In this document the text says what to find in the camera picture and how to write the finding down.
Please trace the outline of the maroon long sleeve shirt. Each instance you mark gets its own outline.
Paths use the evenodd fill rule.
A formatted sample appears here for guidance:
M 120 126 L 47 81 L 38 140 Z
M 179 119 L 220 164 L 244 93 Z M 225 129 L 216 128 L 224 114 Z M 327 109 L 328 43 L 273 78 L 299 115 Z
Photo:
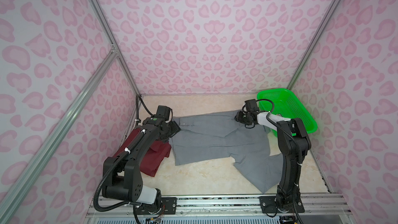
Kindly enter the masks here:
M 124 149 L 134 141 L 140 131 L 140 128 L 134 129 L 113 157 L 119 156 Z M 148 176 L 155 177 L 163 159 L 170 156 L 171 149 L 172 147 L 168 141 L 165 143 L 158 140 L 154 141 L 140 164 L 141 172 Z

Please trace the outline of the grey long sleeve shirt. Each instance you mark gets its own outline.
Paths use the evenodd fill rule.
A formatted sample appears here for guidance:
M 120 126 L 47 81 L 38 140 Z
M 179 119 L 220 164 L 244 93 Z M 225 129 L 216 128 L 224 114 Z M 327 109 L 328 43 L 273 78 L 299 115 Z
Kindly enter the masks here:
M 232 157 L 234 166 L 262 193 L 279 184 L 282 154 L 271 155 L 270 128 L 246 128 L 234 118 L 237 111 L 175 119 L 180 131 L 171 138 L 175 165 Z

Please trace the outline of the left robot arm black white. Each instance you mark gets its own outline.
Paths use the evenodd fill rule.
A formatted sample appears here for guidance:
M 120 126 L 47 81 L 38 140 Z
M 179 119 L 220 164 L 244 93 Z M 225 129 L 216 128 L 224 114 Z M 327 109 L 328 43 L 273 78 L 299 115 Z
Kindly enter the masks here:
M 135 128 L 137 136 L 126 140 L 120 151 L 103 164 L 103 177 L 94 193 L 93 206 L 107 212 L 125 205 L 136 205 L 157 213 L 162 208 L 159 189 L 144 185 L 140 164 L 155 141 L 168 141 L 180 131 L 173 110 L 159 105 L 154 115 Z

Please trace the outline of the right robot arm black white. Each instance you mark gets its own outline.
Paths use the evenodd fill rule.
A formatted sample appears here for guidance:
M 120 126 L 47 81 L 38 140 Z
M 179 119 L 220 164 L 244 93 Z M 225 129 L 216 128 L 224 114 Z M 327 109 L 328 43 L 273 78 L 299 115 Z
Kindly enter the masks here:
M 235 120 L 249 127 L 259 124 L 277 131 L 278 148 L 283 156 L 283 170 L 273 206 L 277 212 L 287 213 L 293 210 L 298 213 L 302 164 L 311 148 L 303 121 L 266 111 L 238 111 Z

